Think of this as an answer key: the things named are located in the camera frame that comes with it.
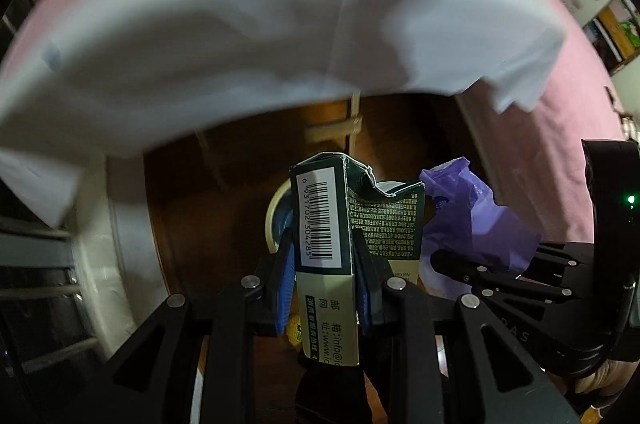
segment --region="purple fabric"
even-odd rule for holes
[[[451,250],[494,271],[521,273],[540,243],[540,235],[511,209],[495,204],[491,188],[468,166],[469,161],[461,157],[420,174],[437,208],[422,232],[420,278],[434,294],[447,298],[470,289],[433,271],[431,254],[438,249]]]

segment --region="metal screw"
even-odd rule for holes
[[[166,304],[169,305],[172,309],[179,309],[182,305],[184,305],[187,299],[182,294],[171,294],[166,299]]]
[[[392,278],[386,280],[386,286],[393,290],[402,290],[404,287],[406,287],[406,281],[404,281],[402,278],[399,278],[398,276],[393,276]]]
[[[240,284],[246,289],[255,289],[260,285],[260,278],[251,274],[242,278]]]
[[[460,298],[460,302],[468,309],[477,309],[480,306],[480,299],[473,294],[465,294]]]

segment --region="wooden floor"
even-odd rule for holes
[[[305,127],[342,120],[347,107],[347,102],[310,105],[211,129],[206,132],[209,167],[196,136],[146,155],[152,226],[170,292],[215,293],[254,271],[258,258],[268,253],[265,212],[289,166],[320,151],[344,150],[343,139],[307,144]],[[379,181],[415,180],[421,169],[460,155],[484,174],[451,98],[363,98],[360,114],[363,130],[353,156],[371,165]],[[302,373],[285,340],[257,340],[260,422],[293,422]],[[383,419],[380,411],[376,418]]]

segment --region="pink bed sheet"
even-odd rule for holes
[[[458,96],[498,203],[510,206],[547,241],[593,242],[593,211],[584,178],[582,139],[623,140],[605,87],[609,73],[561,0],[549,0],[566,40],[531,113],[498,115],[489,87]]]

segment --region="barcode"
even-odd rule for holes
[[[340,267],[340,231],[334,168],[296,177],[300,205],[300,256],[303,266]]]

